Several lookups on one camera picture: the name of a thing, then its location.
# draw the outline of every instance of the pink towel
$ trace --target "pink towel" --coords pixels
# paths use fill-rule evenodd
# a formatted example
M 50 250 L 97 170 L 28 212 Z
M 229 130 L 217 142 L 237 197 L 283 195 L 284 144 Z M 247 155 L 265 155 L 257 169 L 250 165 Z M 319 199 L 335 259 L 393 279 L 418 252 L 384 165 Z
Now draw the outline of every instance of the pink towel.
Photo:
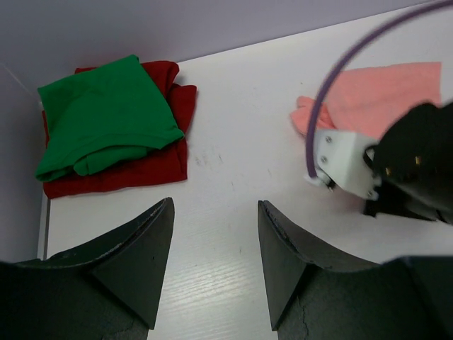
M 368 67 L 342 72 L 323 104 L 317 127 L 360 132 L 379 139 L 395 120 L 424 101 L 440 100 L 440 62 Z M 297 99 L 291 119 L 306 134 L 314 100 Z

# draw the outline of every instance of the white surface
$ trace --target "white surface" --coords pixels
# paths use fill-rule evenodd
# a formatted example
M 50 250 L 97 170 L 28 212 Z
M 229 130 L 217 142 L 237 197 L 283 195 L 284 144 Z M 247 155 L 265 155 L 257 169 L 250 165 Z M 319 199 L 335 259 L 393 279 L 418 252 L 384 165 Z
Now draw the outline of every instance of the white surface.
M 373 171 L 363 160 L 363 150 L 375 145 L 376 139 L 340 130 L 316 131 L 316 139 L 319 140 L 315 144 L 316 163 L 339 188 L 366 200 L 378 199 Z
M 48 251 L 74 247 L 171 196 L 176 221 L 156 330 L 150 339 L 276 339 L 270 331 L 257 201 L 270 200 L 327 242 L 372 261 L 453 253 L 453 227 L 359 214 L 360 201 L 311 186 L 304 144 L 289 121 L 341 53 L 395 12 L 180 64 L 199 88 L 189 135 L 189 180 L 52 201 Z M 442 61 L 453 95 L 453 12 L 404 26 L 350 68 Z

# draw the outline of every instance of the purple cable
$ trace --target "purple cable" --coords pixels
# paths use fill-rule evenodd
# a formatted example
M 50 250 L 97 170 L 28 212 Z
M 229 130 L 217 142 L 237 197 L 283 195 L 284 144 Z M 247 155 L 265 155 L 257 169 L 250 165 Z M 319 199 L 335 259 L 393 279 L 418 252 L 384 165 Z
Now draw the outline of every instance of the purple cable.
M 348 62 L 358 53 L 362 48 L 367 46 L 370 42 L 374 39 L 378 38 L 380 35 L 385 33 L 396 26 L 414 19 L 418 16 L 423 14 L 427 14 L 432 11 L 436 11 L 438 9 L 443 9 L 444 7 L 453 6 L 453 0 L 446 0 L 441 2 L 436 2 L 435 4 L 431 4 L 428 6 L 424 6 L 422 8 L 417 8 L 414 11 L 408 12 L 395 18 L 388 23 L 376 28 L 370 34 L 366 35 L 364 38 L 359 40 L 357 44 L 352 46 L 349 51 L 345 53 L 345 55 L 340 59 L 339 62 L 332 68 L 331 73 L 326 77 L 322 87 L 319 89 L 318 96 L 313 105 L 313 109 L 311 110 L 311 116 L 309 121 L 308 130 L 306 132 L 306 169 L 308 170 L 309 176 L 313 179 L 317 177 L 316 175 L 316 168 L 315 168 L 315 160 L 314 160 L 314 135 L 316 132 L 316 122 L 318 121 L 319 111 L 321 110 L 321 105 L 323 103 L 328 90 L 332 86 L 332 83 L 335 81 L 335 78 L 340 74 L 341 70 L 344 66 L 348 64 Z

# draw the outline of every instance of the purple wire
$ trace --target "purple wire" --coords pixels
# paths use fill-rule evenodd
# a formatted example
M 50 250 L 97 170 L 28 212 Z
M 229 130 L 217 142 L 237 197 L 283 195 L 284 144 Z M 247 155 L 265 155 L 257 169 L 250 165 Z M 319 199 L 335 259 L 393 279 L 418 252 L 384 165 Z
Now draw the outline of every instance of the purple wire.
M 326 77 L 322 87 L 319 89 L 318 96 L 313 105 L 313 109 L 311 110 L 311 116 L 309 121 L 309 126 L 306 132 L 306 169 L 308 170 L 309 176 L 315 179 L 316 175 L 316 168 L 315 168 L 315 160 L 314 160 L 314 135 L 316 132 L 316 122 L 318 121 L 319 111 L 321 110 L 321 105 L 323 103 L 328 90 L 332 86 L 332 83 L 335 81 L 336 77 L 340 74 L 341 70 L 344 66 L 348 64 L 348 62 L 358 53 L 362 48 L 367 46 L 370 42 L 374 39 L 378 38 L 381 34 L 385 33 L 396 26 L 414 19 L 418 16 L 423 14 L 427 14 L 431 11 L 435 11 L 438 9 L 443 9 L 444 7 L 453 6 L 453 0 L 446 0 L 441 2 L 436 2 L 435 4 L 431 4 L 428 6 L 424 6 L 422 8 L 417 8 L 414 11 L 408 12 L 395 18 L 388 23 L 376 28 L 370 34 L 363 37 L 357 44 L 352 46 L 349 51 L 347 51 L 344 56 L 337 62 L 334 68 L 332 68 L 331 73 Z

